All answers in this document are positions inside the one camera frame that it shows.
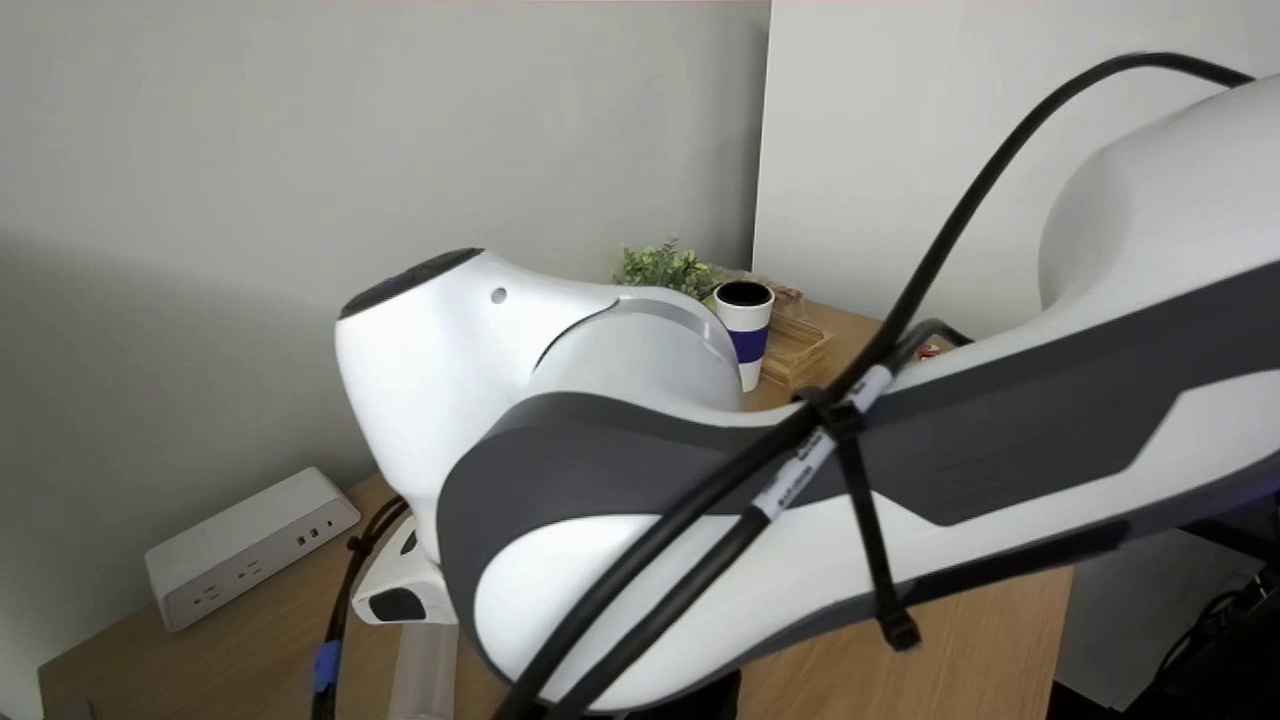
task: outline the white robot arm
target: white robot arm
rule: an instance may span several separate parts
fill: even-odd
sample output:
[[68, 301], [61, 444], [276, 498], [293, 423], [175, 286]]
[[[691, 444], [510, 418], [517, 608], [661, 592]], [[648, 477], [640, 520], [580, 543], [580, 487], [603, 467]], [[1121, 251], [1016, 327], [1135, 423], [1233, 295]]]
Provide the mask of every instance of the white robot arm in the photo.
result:
[[[843, 436], [903, 600], [1275, 492], [1275, 196], [1280, 81], [1214, 96], [1078, 172], [1040, 246], [1045, 313], [903, 366]], [[358, 295], [336, 339], [359, 429], [417, 512], [417, 549], [393, 540], [358, 608], [462, 621], [510, 681], [629, 543], [800, 414], [735, 406], [728, 336], [701, 304], [566, 284], [494, 251], [449, 251]], [[540, 700], [574, 697], [811, 448], [781, 448], [629, 575]], [[590, 709], [645, 709], [866, 621], [866, 533], [841, 465], [811, 465], [787, 512]]]

